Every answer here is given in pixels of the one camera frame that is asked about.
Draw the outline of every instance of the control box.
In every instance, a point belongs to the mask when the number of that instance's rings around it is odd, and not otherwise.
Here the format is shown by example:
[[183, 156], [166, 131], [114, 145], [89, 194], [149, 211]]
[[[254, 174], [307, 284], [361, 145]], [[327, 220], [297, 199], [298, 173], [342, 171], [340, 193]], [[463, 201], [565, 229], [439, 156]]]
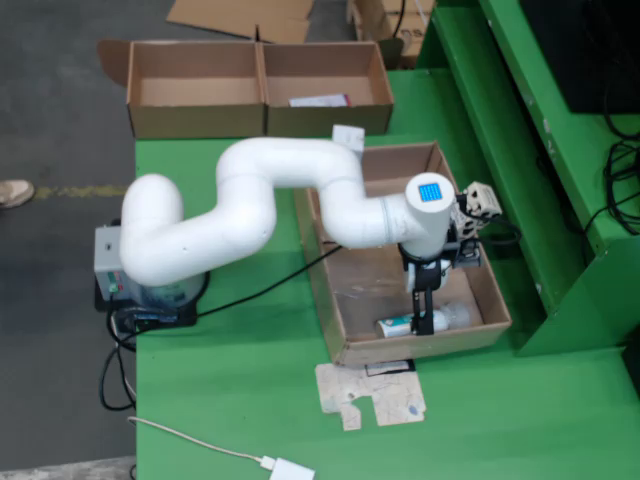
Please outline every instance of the control box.
[[103, 300], [132, 298], [131, 283], [120, 263], [120, 227], [96, 228], [93, 270]]

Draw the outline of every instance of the concrete floor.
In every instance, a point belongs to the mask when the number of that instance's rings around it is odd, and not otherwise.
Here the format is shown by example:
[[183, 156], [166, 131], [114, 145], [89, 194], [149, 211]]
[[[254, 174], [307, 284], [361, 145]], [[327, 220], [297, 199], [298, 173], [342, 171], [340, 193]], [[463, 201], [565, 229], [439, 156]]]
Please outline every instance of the concrete floor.
[[[93, 232], [119, 216], [134, 152], [124, 91], [95, 45], [228, 38], [166, 23], [172, 2], [0, 0], [0, 178], [39, 188], [0, 212], [0, 471], [135, 451], [126, 414], [97, 397], [111, 342], [92, 306]], [[311, 21], [309, 41], [354, 38], [344, 0], [317, 0]]]

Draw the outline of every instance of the cardboard flap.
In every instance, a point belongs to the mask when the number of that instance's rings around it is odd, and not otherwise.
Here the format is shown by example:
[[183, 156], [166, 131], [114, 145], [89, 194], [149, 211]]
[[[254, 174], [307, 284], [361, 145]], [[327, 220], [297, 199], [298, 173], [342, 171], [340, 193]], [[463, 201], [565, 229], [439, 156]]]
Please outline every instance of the cardboard flap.
[[244, 10], [227, 2], [206, 0], [176, 0], [167, 22], [227, 32], [242, 37], [254, 37], [256, 26], [260, 39], [275, 43], [303, 43], [309, 22], [283, 18], [278, 12], [264, 8]]
[[123, 87], [127, 86], [129, 77], [129, 55], [131, 42], [125, 40], [100, 40], [98, 42], [98, 57], [102, 71]]

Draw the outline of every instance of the open cardboard box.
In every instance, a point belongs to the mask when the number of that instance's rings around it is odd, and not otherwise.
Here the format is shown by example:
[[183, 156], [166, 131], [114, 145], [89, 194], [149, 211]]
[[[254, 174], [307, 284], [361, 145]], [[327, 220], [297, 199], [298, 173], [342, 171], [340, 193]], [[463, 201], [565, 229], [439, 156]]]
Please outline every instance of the open cardboard box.
[[[267, 135], [330, 137], [333, 126], [387, 131], [393, 94], [374, 42], [262, 45], [266, 72]], [[348, 95], [348, 107], [290, 107], [298, 97]]]
[[[367, 195], [404, 192], [409, 179], [433, 171], [454, 183], [437, 143], [369, 148], [362, 161]], [[308, 261], [333, 248], [322, 227], [317, 194], [296, 190], [296, 210]], [[472, 326], [432, 336], [380, 338], [376, 322], [411, 313], [398, 248], [343, 249], [309, 270], [318, 317], [331, 359], [342, 365], [363, 365], [492, 345], [511, 326], [495, 276], [484, 252], [482, 266], [453, 269], [446, 285], [434, 292], [434, 308], [462, 302]]]
[[261, 51], [253, 42], [103, 40], [102, 67], [127, 87], [137, 138], [262, 135]]

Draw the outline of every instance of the shoe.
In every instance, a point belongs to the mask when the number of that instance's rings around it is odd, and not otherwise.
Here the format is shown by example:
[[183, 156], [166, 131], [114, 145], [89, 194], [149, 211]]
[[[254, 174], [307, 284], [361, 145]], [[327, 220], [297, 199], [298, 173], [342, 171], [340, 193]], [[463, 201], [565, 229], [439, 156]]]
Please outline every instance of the shoe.
[[19, 207], [33, 198], [36, 189], [26, 180], [0, 182], [0, 208]]

